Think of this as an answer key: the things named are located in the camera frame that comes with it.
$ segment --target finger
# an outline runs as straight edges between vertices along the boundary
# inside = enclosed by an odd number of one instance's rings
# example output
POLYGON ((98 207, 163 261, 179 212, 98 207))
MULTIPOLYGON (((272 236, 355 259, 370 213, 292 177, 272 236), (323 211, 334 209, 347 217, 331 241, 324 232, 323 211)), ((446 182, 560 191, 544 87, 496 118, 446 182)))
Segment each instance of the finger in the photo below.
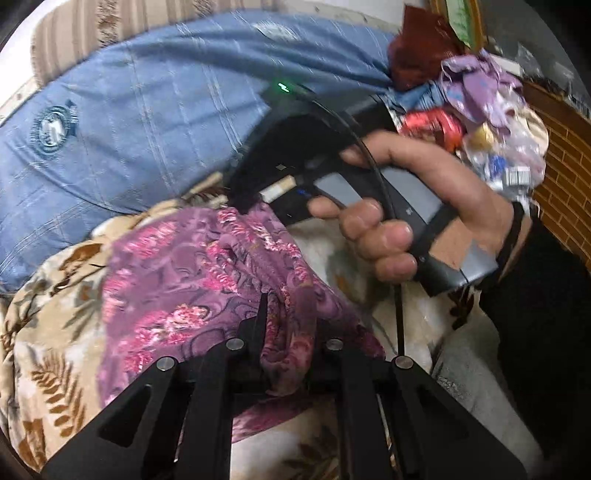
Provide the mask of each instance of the finger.
POLYGON ((308 202, 308 211, 314 217, 330 219, 338 218, 340 208, 326 197, 316 197, 308 202))
POLYGON ((357 240, 367 230, 384 218, 384 211, 377 200, 363 199, 340 214, 340 230, 349 240, 357 240))
MULTIPOLYGON (((458 209, 477 212, 488 192, 486 184, 437 145, 378 131, 363 139, 378 164, 394 163, 417 175, 438 197, 458 209)), ((341 152, 348 163, 366 166, 359 148, 341 152)))
POLYGON ((410 280, 417 273, 417 261, 409 253, 380 258, 375 263, 375 274, 378 280, 400 283, 410 280))
POLYGON ((357 251, 366 260, 405 252, 413 242, 413 231, 406 222, 390 220, 365 232, 357 241, 357 251))

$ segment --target black wrist strap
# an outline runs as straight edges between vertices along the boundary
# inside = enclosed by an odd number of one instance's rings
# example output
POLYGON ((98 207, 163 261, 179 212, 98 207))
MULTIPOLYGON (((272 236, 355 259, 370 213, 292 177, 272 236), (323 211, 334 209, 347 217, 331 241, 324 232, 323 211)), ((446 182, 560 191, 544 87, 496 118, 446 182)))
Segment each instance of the black wrist strap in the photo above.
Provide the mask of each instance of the black wrist strap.
POLYGON ((519 233, 521 232, 521 223, 523 221, 525 212, 523 211, 523 206, 520 204, 520 202, 512 202, 511 205, 513 205, 513 222, 511 223, 511 228, 509 229, 509 233, 505 238, 503 247, 496 257, 496 263, 499 266, 493 273, 486 276, 484 280, 480 282, 478 285, 478 289, 480 290, 487 290, 499 282, 499 279, 501 278, 501 275, 507 266, 507 262, 511 257, 513 249, 517 244, 519 233))

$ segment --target brick wall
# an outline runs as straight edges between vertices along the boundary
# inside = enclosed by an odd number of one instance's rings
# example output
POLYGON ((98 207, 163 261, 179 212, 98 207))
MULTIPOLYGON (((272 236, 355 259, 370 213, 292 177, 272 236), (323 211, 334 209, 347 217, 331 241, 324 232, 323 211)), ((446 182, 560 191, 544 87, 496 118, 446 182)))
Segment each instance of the brick wall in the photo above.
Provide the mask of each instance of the brick wall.
POLYGON ((546 177, 534 199, 546 227, 591 269, 591 124, 559 98, 531 88, 525 96, 550 133, 546 177))

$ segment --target wooden frame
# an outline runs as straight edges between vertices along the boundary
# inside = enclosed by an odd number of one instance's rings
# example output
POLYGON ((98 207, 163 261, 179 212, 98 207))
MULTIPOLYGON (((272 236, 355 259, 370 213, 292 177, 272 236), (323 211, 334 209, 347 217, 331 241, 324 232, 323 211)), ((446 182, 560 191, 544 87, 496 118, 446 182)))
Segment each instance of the wooden frame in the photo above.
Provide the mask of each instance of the wooden frame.
MULTIPOLYGON (((484 27, 482 24, 482 15, 480 13, 480 6, 478 4, 478 0, 453 0, 453 1, 460 1, 464 3, 468 14, 470 16, 470 48, 474 52, 480 51, 485 45, 485 34, 484 34, 484 27)), ((448 21, 449 19, 449 11, 447 7, 447 0, 429 0, 429 6, 432 12, 438 13, 444 16, 448 21)))

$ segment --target embroidered logo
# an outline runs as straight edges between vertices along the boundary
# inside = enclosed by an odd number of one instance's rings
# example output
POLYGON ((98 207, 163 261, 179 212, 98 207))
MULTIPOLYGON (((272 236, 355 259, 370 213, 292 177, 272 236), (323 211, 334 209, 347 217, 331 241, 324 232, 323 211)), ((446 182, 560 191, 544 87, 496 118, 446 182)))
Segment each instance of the embroidered logo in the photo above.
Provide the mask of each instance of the embroidered logo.
POLYGON ((68 137, 76 136, 77 125, 78 113, 73 102, 49 106, 33 122, 31 143, 40 154, 51 155, 63 147, 68 137))
POLYGON ((256 28, 267 38, 271 40, 281 41, 299 41, 299 36, 290 28, 285 25, 280 25, 275 22, 258 22, 251 24, 252 27, 256 28))

